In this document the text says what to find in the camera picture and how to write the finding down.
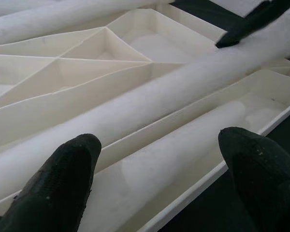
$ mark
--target white plastic tray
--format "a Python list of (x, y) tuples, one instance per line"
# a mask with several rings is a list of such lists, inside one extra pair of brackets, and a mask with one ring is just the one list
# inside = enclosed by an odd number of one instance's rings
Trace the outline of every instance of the white plastic tray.
[[(98, 22), (102, 28), (0, 45), (0, 85), (8, 85), (0, 91), (0, 153), (214, 51), (223, 30), (170, 5), (160, 5), (157, 11), (137, 9), (114, 16), (109, 25)], [(241, 101), (248, 110), (242, 127), (266, 134), (268, 123), (290, 109), (290, 77), (258, 71), (167, 115), (104, 147), (96, 172), (231, 100)], [(119, 231), (157, 231), (226, 169), (216, 146)], [(9, 194), (2, 196), (0, 215), (15, 196)]]

